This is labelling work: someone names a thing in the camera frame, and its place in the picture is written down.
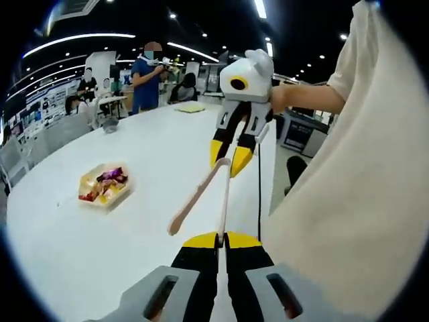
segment man in blue shirt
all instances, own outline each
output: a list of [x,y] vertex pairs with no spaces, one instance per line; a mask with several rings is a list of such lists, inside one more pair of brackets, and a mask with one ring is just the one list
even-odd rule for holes
[[158,107],[159,84],[166,76],[162,74],[166,70],[165,67],[154,60],[154,49],[148,50],[148,45],[145,46],[144,56],[139,56],[131,69],[134,88],[133,115]]

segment candy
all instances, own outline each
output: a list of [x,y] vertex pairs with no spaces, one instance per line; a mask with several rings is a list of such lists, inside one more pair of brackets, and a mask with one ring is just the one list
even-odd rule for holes
[[97,177],[97,181],[92,187],[90,193],[86,196],[79,195],[80,200],[93,202],[100,196],[100,202],[106,203],[108,199],[113,197],[114,194],[119,192],[128,181],[128,176],[123,174],[122,168],[115,168],[110,171],[103,172]]

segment yellow eye ring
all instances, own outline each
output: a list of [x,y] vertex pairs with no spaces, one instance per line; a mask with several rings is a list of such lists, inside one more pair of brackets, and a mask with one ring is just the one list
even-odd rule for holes
[[230,80],[230,84],[234,89],[237,89],[238,91],[242,91],[244,89],[249,88],[249,83],[241,76],[232,77]]

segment blue shirt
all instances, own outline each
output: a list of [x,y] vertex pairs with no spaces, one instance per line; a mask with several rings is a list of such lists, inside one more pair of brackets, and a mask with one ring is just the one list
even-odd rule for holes
[[[131,69],[131,77],[135,72],[140,76],[145,76],[155,69],[154,66],[148,66],[147,62],[143,59],[137,58]],[[139,113],[140,109],[154,109],[158,107],[159,99],[159,84],[160,76],[156,75],[149,79],[146,83],[134,87],[133,97],[133,113]]]

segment pink plastic stick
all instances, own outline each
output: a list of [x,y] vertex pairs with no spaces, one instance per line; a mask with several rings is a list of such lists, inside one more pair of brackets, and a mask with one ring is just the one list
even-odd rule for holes
[[182,226],[186,216],[189,214],[193,206],[195,206],[196,202],[199,200],[199,198],[202,196],[203,192],[207,189],[210,182],[215,177],[216,173],[219,171],[220,168],[223,166],[228,166],[227,171],[227,186],[225,188],[225,197],[223,199],[223,207],[222,207],[222,217],[221,217],[221,224],[219,226],[218,235],[219,235],[219,243],[220,245],[223,245],[223,235],[225,232],[225,225],[227,222],[227,207],[228,207],[228,196],[229,196],[229,181],[231,179],[231,160],[228,158],[221,158],[216,162],[213,169],[210,171],[210,173],[207,175],[207,177],[196,187],[195,193],[189,198],[188,202],[179,210],[179,212],[173,217],[171,220],[169,226],[168,226],[168,233],[173,236],[176,235],[180,227]]

